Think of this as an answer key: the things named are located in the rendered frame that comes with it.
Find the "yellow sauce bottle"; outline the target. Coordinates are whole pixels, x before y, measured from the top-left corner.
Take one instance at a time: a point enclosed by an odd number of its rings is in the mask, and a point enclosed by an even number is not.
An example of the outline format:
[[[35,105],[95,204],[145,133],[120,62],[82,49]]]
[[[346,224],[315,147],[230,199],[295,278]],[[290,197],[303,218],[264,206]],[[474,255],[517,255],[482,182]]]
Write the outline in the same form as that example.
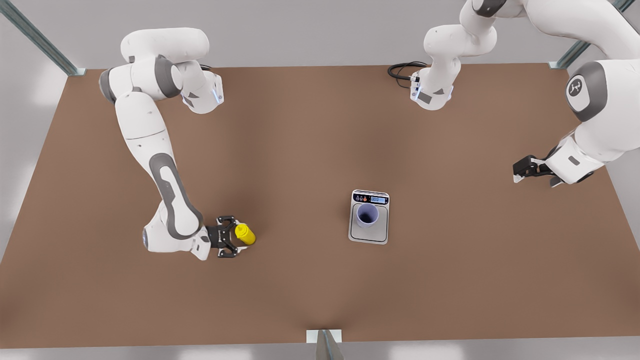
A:
[[[235,237],[247,246],[251,246],[256,242],[256,235],[246,223],[236,224],[234,233]]]

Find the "pale purple cup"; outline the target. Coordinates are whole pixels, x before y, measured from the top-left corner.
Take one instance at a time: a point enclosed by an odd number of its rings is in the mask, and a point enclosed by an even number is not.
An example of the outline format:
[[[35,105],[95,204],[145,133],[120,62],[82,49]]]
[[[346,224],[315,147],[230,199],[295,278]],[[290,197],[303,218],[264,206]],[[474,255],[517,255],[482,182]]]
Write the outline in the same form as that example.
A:
[[[355,212],[356,223],[360,228],[369,228],[379,217],[378,208],[372,203],[361,203]]]

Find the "grey kitchen scale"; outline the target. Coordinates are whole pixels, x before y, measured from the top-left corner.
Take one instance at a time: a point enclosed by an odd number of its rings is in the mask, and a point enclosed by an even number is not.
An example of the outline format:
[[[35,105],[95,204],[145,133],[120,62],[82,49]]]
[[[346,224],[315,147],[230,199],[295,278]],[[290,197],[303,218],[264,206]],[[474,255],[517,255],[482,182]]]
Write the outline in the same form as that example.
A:
[[[348,238],[353,242],[384,245],[389,239],[388,193],[355,189],[350,195]]]

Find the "silver frame post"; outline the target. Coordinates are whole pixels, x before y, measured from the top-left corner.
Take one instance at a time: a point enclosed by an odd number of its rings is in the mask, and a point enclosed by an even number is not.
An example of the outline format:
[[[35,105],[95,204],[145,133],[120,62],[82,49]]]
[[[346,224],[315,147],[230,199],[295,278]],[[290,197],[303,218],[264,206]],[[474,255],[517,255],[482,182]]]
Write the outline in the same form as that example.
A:
[[[86,74],[85,68],[75,66],[10,0],[0,0],[0,14],[67,76],[84,76]]]
[[[306,330],[307,344],[315,344],[315,360],[345,360],[339,344],[343,342],[341,329]]]
[[[624,15],[624,12],[631,7],[636,0],[611,0],[610,4],[617,9],[617,11]],[[580,56],[591,46],[582,40],[576,41],[557,61],[549,61],[548,66],[550,69],[568,69],[574,64]]]

